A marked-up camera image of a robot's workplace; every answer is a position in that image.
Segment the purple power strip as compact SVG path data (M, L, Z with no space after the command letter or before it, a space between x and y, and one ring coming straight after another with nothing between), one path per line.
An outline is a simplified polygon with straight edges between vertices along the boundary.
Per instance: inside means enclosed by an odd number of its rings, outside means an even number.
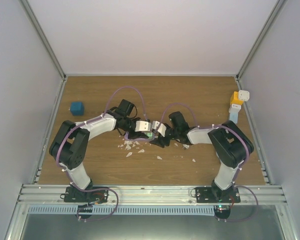
M155 139L155 136L152 135L152 136L149 137L149 138L142 138L142 137L141 137L141 138L132 139L132 138L129 138L129 133L126 132L125 135L124 135L124 139L125 139L126 141L133 141L133 142L150 142L150 141L152 141L152 140Z

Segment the green plug adapter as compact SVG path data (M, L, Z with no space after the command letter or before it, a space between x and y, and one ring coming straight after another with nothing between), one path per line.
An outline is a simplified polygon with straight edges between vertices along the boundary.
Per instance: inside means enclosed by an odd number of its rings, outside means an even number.
M146 133L148 139L153 139L154 138L154 133L153 132L147 132Z

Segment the blue cube plug adapter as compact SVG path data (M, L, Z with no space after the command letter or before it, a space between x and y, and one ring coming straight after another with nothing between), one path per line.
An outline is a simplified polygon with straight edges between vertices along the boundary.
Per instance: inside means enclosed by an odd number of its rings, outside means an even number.
M73 116L83 116L85 113L84 103L82 101L73 101L69 110Z

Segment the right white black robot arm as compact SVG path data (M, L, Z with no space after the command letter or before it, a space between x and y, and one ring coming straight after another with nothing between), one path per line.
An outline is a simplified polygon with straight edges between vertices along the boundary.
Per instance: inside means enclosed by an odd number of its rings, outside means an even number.
M150 143L161 148L172 140L188 146L213 145L220 168L211 183L211 196L218 203L224 202L235 191L238 173L254 151L253 143L232 120L209 128L190 127L179 111L171 113L169 120L171 125L153 122L158 135Z

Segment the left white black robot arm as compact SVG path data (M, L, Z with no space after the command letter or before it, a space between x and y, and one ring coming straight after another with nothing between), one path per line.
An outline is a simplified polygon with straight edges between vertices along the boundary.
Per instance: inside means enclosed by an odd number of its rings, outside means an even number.
M80 201L88 202L93 197L93 183L83 164L89 140L113 130L124 131L131 140L149 138L147 133L152 130L150 121L130 117L135 107L123 99L119 106L95 118L82 122L66 120L61 124L50 145L49 154L57 166L67 173Z

